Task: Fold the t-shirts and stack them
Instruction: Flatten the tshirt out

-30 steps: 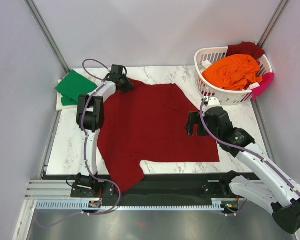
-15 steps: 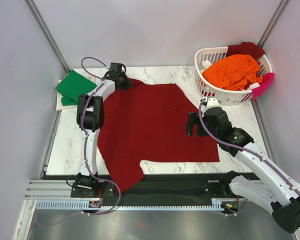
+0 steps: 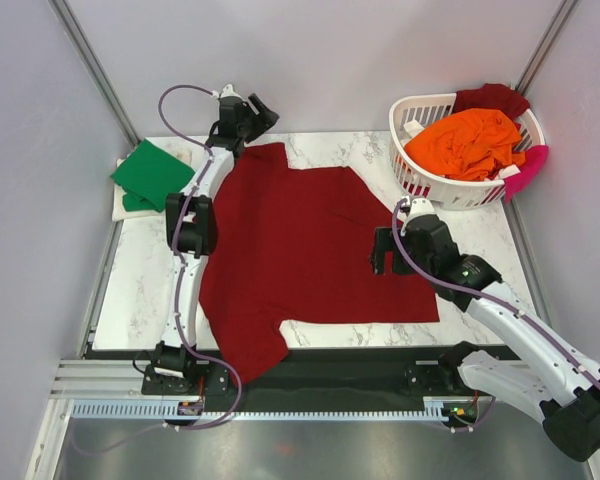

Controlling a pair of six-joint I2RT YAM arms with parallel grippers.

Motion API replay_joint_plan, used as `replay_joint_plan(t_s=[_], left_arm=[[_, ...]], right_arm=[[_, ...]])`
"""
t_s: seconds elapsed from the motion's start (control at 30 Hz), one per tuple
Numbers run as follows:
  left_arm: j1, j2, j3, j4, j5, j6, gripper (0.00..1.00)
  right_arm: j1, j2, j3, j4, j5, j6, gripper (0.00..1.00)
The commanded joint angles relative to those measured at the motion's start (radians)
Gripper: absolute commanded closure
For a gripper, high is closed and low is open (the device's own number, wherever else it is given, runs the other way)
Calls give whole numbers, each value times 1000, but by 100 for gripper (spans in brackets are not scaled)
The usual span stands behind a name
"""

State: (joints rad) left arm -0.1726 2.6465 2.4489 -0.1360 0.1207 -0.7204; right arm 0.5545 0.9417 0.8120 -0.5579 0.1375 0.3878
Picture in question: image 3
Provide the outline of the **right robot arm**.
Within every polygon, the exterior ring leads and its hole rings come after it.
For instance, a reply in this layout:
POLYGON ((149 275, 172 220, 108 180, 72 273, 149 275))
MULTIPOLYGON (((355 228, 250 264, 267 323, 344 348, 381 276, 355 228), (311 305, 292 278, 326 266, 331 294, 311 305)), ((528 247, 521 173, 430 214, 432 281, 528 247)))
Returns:
POLYGON ((523 362, 516 368, 477 346, 460 343, 438 368, 447 392, 486 393, 539 423, 567 457, 585 462, 600 452, 600 363, 560 337, 483 258, 459 252, 434 212, 411 212, 405 224, 376 229, 370 262, 385 272, 418 274, 435 292, 494 332, 523 362))

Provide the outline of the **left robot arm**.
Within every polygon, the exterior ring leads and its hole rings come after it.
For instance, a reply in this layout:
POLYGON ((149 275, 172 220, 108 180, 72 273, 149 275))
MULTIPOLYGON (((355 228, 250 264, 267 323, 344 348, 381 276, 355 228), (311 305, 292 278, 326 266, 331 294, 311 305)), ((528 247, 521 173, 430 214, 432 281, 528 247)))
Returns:
POLYGON ((209 360, 196 351, 196 317, 203 273, 218 239, 214 198, 246 145, 279 120, 257 95, 244 98, 231 84, 208 94, 219 106, 205 142, 164 123, 176 136, 202 147, 205 157, 189 183, 166 198, 166 241, 174 255, 173 303, 143 373, 145 395, 191 395, 200 385, 209 360))

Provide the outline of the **dark red t shirt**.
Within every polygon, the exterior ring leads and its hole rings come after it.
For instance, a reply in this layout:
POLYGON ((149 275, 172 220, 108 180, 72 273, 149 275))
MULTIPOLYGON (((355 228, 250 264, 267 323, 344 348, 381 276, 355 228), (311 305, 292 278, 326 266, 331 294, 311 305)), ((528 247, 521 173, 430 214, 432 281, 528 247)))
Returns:
POLYGON ((237 379, 280 363, 286 320, 313 324, 435 323, 420 276, 375 275, 369 262, 389 210, 348 167, 293 169, 285 147, 250 147, 213 201, 218 240, 199 296, 237 379))

